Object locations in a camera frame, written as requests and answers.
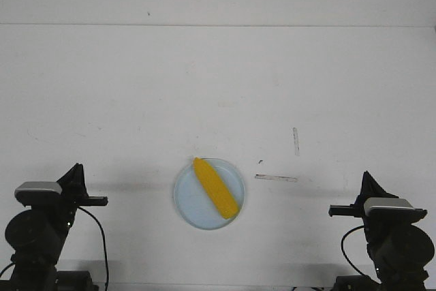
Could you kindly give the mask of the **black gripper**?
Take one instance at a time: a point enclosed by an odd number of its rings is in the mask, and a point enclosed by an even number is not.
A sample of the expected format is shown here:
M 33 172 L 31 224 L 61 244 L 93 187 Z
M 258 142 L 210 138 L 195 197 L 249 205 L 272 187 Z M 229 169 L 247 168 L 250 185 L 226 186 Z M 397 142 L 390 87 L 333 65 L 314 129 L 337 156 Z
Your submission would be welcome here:
M 65 206 L 77 209 L 80 206 L 107 206 L 107 196 L 90 196 L 84 182 L 84 166 L 76 163 L 58 181 L 61 200 Z
M 360 193 L 354 203 L 349 205 L 330 205 L 328 214 L 333 216 L 349 216 L 363 218 L 365 216 L 364 203 L 369 198 L 398 198 L 398 196 L 388 193 L 372 175 L 365 171 L 362 176 Z

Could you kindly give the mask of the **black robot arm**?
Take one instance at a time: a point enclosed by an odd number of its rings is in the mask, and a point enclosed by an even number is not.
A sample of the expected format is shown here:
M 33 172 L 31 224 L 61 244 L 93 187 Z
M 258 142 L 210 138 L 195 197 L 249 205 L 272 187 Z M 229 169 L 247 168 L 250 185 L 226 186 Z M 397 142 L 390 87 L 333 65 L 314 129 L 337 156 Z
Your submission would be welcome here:
M 346 232 L 341 251 L 356 275 L 335 279 L 333 290 L 425 290 L 429 274 L 424 267 L 433 259 L 435 246 L 430 236 L 416 226 L 428 211 L 412 206 L 406 199 L 388 193 L 365 171 L 360 193 L 354 203 L 331 205 L 329 216 L 348 216 L 362 220 L 362 225 Z M 345 253 L 345 240 L 362 230 L 367 253 L 379 281 L 364 274 Z
M 87 192 L 84 167 L 75 164 L 57 181 L 27 181 L 14 191 L 26 209 L 11 219 L 5 239 L 13 248 L 2 290 L 98 290 L 89 271 L 60 271 L 57 264 L 77 211 L 106 206 Z

